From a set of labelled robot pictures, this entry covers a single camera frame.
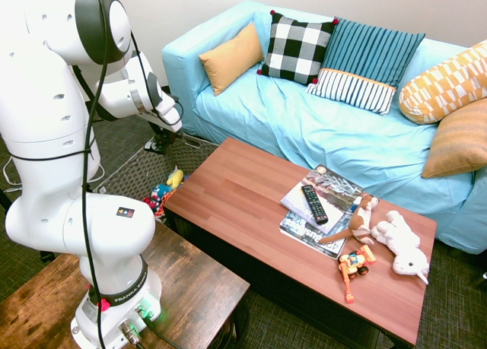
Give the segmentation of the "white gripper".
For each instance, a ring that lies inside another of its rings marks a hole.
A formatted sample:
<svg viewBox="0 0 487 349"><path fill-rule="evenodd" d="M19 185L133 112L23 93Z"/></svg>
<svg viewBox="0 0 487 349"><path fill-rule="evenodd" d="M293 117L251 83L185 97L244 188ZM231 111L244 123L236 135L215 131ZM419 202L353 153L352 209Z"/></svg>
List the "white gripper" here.
<svg viewBox="0 0 487 349"><path fill-rule="evenodd" d="M162 91L161 85L156 75L149 72L146 78L146 89L142 91L142 103L147 112L150 112L159 121L159 124L169 130L167 139L169 142L175 142L181 138L182 121L178 113L176 101ZM161 140L161 128L149 122L149 126L154 132L154 139Z"/></svg>

